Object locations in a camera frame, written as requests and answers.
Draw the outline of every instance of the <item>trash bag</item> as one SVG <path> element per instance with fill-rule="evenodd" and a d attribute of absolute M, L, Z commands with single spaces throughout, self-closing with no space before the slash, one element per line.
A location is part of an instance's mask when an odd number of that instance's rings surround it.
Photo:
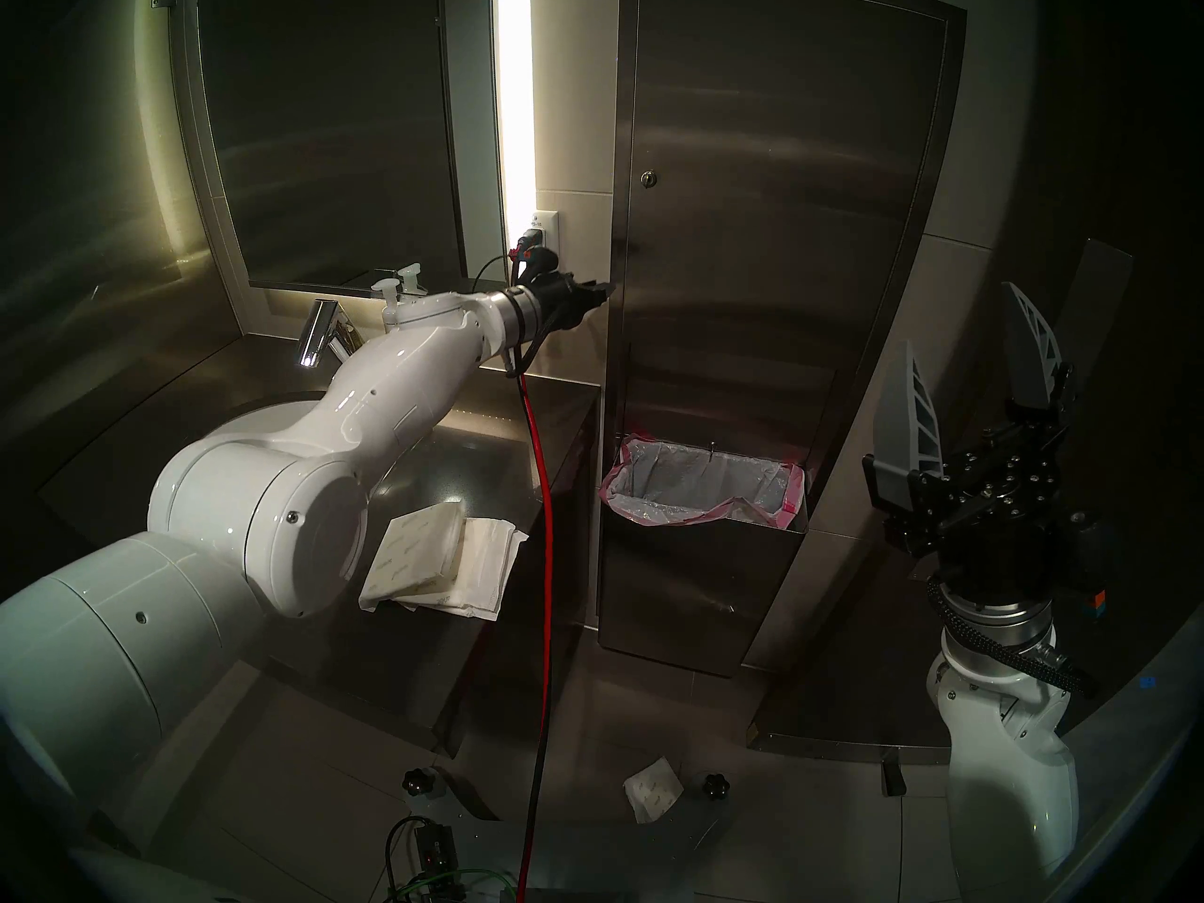
<path fill-rule="evenodd" d="M 648 527 L 743 520 L 785 530 L 803 508 L 799 466 L 628 437 L 598 494 Z"/>

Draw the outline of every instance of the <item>cabinet door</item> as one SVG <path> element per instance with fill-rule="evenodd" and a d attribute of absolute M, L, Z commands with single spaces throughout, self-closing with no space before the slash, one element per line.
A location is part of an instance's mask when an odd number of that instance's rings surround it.
<path fill-rule="evenodd" d="M 905 282 L 927 217 L 938 93 L 956 92 L 961 57 L 937 11 L 960 10 L 887 1 L 636 0 L 635 22 L 624 0 L 621 432 L 813 476 L 843 439 L 833 421 L 856 409 L 889 282 Z"/>

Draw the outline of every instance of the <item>faucet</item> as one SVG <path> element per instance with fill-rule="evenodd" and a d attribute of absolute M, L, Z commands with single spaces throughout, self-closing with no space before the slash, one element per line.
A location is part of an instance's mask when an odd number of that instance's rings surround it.
<path fill-rule="evenodd" d="M 318 297 L 301 329 L 296 361 L 305 368 L 313 368 L 321 359 L 323 347 L 329 346 L 338 360 L 346 362 L 362 344 L 364 337 L 338 301 Z"/>

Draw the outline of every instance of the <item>white soap dispenser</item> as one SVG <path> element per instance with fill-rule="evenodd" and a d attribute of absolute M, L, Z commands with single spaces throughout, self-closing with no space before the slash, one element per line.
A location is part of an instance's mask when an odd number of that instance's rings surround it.
<path fill-rule="evenodd" d="M 379 290 L 384 295 L 384 309 L 380 319 L 384 320 L 384 330 L 389 332 L 397 327 L 397 309 L 401 307 L 401 295 L 397 294 L 397 285 L 401 281 L 394 276 L 380 278 L 372 285 L 372 290 Z"/>
<path fill-rule="evenodd" d="M 417 261 L 413 265 L 406 265 L 406 267 L 397 270 L 397 277 L 401 278 L 402 294 L 413 294 L 415 297 L 426 294 L 426 288 L 418 283 L 418 275 L 421 270 L 423 266 Z"/>

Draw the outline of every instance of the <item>black knob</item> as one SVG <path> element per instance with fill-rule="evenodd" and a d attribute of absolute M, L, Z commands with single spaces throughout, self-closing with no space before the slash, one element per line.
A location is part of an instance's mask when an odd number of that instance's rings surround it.
<path fill-rule="evenodd" d="M 435 778 L 421 767 L 406 771 L 406 779 L 401 781 L 402 789 L 411 796 L 421 796 L 435 789 Z"/>
<path fill-rule="evenodd" d="M 708 799 L 722 799 L 730 789 L 731 784 L 721 773 L 708 773 L 707 779 L 702 781 L 702 792 Z"/>

